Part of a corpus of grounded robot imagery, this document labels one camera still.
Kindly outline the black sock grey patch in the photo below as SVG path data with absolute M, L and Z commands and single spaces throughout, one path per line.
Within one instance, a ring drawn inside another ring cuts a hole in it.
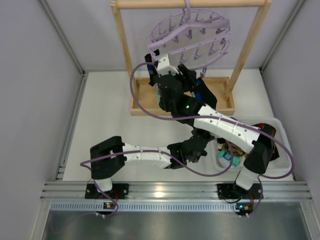
M 144 60 L 149 63 L 153 62 L 153 58 L 150 53 L 144 56 Z M 149 85 L 154 88 L 158 87 L 159 74 L 157 72 L 157 66 L 158 66 L 158 61 L 156 61 L 154 65 L 147 66 L 147 70 L 149 74 Z

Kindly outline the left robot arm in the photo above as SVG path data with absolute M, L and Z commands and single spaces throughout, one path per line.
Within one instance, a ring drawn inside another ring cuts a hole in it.
M 90 148 L 90 171 L 98 193 L 111 193 L 112 177 L 125 166 L 147 166 L 176 170 L 197 163 L 207 156 L 205 148 L 215 137 L 206 130 L 194 128 L 192 136 L 165 147 L 141 147 L 113 136 Z

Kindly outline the black sock blue accents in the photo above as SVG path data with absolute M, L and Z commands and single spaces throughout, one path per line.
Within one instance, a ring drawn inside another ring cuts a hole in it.
M 201 77 L 196 80 L 196 86 L 193 88 L 192 93 L 196 99 L 203 101 L 214 110 L 217 108 L 218 100 L 216 96 L 210 91 Z

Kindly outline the red yellow argyle sock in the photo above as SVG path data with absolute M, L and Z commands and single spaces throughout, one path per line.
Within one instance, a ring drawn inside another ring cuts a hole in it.
M 267 123 L 257 123 L 253 125 L 254 127 L 259 128 L 260 131 L 266 133 L 268 136 L 275 137 L 277 130 Z M 280 157 L 279 151 L 276 147 L 276 144 L 268 136 L 259 134 L 257 142 L 260 143 L 266 150 L 269 161 L 272 162 Z

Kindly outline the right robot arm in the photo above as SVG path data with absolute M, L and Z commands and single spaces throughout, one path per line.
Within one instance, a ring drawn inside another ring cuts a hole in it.
M 213 139 L 227 144 L 227 153 L 233 156 L 236 149 L 245 155 L 243 166 L 235 179 L 235 189 L 248 192 L 258 177 L 267 170 L 275 151 L 274 127 L 261 128 L 246 125 L 216 110 L 217 98 L 201 77 L 184 64 L 161 70 L 149 66 L 149 84 L 157 89 L 159 107 L 172 118 L 193 128 L 192 137 L 168 146 L 183 164 L 197 162 L 205 156 L 205 148 Z

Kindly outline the mint green white sock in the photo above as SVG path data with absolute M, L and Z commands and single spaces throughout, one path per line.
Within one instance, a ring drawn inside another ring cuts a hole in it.
M 157 105 L 160 104 L 160 101 L 161 101 L 161 95 L 160 95 L 160 92 L 159 92 L 159 87 L 157 84 L 154 85 L 154 88 L 156 89 L 156 101 L 157 101 Z

